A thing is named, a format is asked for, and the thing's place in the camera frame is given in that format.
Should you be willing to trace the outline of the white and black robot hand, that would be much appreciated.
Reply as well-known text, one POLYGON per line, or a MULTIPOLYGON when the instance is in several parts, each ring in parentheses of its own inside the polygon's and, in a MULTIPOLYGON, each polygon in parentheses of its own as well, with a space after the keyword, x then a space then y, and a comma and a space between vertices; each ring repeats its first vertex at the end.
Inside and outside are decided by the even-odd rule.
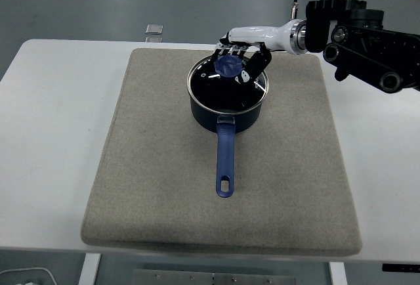
POLYGON ((211 62, 221 77, 239 84, 253 83, 270 64, 272 52, 306 53, 306 21, 292 19, 280 27, 233 28, 217 43, 211 62))

